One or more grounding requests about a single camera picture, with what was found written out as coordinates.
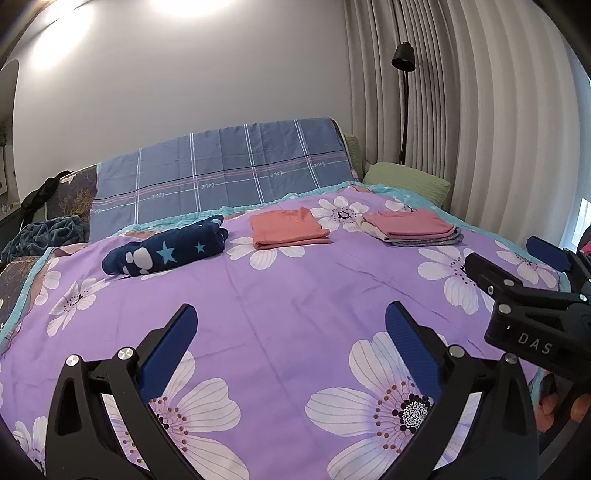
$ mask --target pink cloth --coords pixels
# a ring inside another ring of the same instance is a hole
[[[257,250],[332,242],[327,238],[330,230],[322,228],[304,207],[252,215],[251,227],[252,241]]]
[[[379,228],[388,238],[439,239],[451,235],[455,229],[454,225],[426,208],[419,208],[415,212],[366,213],[363,218]]]

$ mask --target blue gripper pad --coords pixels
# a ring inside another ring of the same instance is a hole
[[[418,389],[423,395],[438,402],[443,393],[439,363],[409,322],[405,312],[395,303],[391,303],[386,309],[386,331]]]
[[[162,396],[195,333],[197,312],[188,305],[142,366],[138,394],[145,404]]]
[[[536,236],[529,237],[525,247],[532,257],[536,257],[538,260],[541,260],[546,265],[551,266],[559,272],[566,272],[570,269],[569,258],[563,250],[549,244],[541,238]]]

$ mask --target pillow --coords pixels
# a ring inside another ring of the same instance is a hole
[[[363,182],[383,183],[388,187],[411,190],[433,202],[439,208],[443,206],[450,188],[450,183],[447,180],[411,167],[386,162],[371,165]]]
[[[359,140],[357,140],[357,137],[353,135],[345,135],[345,141],[347,142],[347,149],[349,150],[351,165],[361,180],[363,178],[363,154],[361,153]]]

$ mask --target navy blue star blanket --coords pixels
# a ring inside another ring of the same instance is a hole
[[[173,228],[111,250],[102,262],[107,275],[148,275],[220,254],[228,231],[214,215],[183,228]]]

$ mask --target lamp shade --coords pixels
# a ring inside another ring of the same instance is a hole
[[[392,58],[392,66],[403,72],[414,72],[414,48],[407,41],[398,45]]]

